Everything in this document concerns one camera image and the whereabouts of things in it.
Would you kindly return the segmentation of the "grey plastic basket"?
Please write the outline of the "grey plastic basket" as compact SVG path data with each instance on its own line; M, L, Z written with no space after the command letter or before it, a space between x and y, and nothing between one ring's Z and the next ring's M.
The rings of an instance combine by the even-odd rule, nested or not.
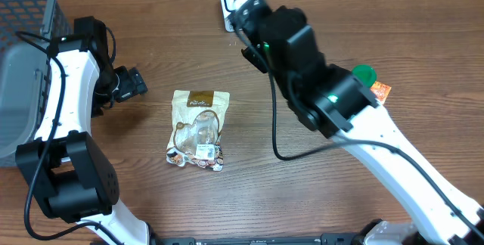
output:
M1 0L1 166L15 167L17 146L33 140L49 87L46 56L19 39L73 32L57 0Z

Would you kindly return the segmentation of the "brown snack bag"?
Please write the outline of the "brown snack bag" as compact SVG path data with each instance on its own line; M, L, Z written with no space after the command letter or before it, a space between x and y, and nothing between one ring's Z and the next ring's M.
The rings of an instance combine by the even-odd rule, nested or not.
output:
M221 137L229 103L230 94L223 91L174 91L167 162L222 171Z

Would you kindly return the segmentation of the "green lid jar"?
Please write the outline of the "green lid jar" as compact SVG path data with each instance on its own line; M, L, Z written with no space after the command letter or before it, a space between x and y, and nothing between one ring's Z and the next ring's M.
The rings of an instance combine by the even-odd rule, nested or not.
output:
M377 73L369 65L358 65L352 69L352 73L368 88L377 81Z

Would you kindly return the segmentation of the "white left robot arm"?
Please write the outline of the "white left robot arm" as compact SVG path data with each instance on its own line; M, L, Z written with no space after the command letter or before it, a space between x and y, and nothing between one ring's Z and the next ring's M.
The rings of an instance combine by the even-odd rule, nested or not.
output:
M74 21L71 35L40 44L32 33L17 37L41 51L51 71L42 121L15 160L29 185L23 211L27 233L55 240L88 228L106 244L160 244L152 227L119 198L116 171L91 133L92 118L115 103L147 92L137 69L114 67L116 41L94 17Z

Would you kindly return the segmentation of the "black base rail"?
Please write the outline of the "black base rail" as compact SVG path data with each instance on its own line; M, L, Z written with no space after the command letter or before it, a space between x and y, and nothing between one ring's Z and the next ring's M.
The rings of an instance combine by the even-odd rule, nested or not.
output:
M329 233L305 237L160 238L160 242L163 245L352 245L363 244L363 241L363 235L359 233Z

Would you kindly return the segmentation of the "orange snack packet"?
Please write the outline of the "orange snack packet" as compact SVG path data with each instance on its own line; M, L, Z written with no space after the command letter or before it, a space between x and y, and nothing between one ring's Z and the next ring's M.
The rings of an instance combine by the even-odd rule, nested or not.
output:
M370 87L370 90L375 94L377 100L381 104L385 103L391 89L392 89L391 86L378 81L375 81L374 84Z

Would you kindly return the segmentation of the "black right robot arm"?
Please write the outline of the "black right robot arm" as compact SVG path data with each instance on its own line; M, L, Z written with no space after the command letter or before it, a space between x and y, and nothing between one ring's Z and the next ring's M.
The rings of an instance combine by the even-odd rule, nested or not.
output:
M244 57L267 73L298 120L358 159L410 215L368 224L355 244L481 244L483 207L447 181L399 131L352 72L327 64L297 9L239 7L231 15Z

